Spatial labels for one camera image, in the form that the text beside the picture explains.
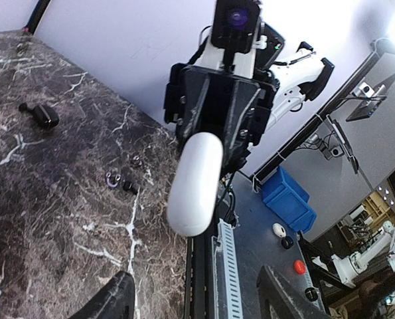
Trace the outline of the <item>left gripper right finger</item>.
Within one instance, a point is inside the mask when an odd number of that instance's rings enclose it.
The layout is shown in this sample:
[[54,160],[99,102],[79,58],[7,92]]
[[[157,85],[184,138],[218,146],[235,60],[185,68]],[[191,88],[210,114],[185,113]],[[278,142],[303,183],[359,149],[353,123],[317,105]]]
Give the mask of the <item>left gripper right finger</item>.
[[268,265],[261,267],[256,287],[261,318],[272,318],[272,310],[278,318],[330,318]]

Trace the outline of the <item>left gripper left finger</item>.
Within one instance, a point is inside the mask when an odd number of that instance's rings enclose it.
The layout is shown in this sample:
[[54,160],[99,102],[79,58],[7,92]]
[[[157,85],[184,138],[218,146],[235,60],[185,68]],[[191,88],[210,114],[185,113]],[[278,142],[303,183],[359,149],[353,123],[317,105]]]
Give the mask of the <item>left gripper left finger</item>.
[[120,270],[70,319],[132,319],[134,311],[134,279]]

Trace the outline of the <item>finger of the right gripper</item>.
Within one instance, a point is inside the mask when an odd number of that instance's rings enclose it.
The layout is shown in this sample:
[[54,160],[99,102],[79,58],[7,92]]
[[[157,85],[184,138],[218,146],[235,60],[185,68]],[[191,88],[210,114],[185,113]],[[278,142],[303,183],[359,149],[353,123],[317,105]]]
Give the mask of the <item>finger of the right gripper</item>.
[[260,143],[267,124],[267,103],[257,82],[235,80],[223,129],[222,172],[241,169],[250,155],[249,145]]
[[185,89],[185,111],[177,136],[180,154],[183,152],[189,138],[198,132],[200,116],[210,85],[210,77],[206,72],[185,71],[183,84]]

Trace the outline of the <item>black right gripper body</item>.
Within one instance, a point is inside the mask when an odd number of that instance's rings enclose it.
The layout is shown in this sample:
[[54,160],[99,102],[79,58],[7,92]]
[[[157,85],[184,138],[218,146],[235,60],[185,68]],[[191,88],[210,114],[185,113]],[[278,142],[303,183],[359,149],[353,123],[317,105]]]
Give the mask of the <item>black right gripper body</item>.
[[176,125],[181,145],[199,132],[214,134],[225,146],[258,145],[278,88],[279,81],[264,69],[248,79],[177,63],[165,91],[164,120]]

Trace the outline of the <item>white earbud charging case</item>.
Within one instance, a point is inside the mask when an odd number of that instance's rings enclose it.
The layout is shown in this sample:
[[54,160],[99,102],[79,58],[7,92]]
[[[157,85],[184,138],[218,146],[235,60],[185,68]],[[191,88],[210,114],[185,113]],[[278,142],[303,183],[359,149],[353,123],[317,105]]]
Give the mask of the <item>white earbud charging case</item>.
[[200,132],[186,142],[167,204],[167,220],[177,234],[195,237],[210,225],[222,158],[222,142],[214,134]]

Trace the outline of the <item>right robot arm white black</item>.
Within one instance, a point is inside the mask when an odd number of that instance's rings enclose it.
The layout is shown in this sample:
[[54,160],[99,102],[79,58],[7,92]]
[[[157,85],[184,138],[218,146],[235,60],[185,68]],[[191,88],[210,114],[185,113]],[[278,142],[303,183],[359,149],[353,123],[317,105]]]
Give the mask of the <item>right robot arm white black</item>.
[[252,32],[213,27],[188,62],[171,67],[164,120],[176,126],[179,151],[193,136],[211,134],[222,146],[220,173],[234,173],[282,116],[320,95],[333,64],[304,42],[278,60],[283,44],[261,22]]

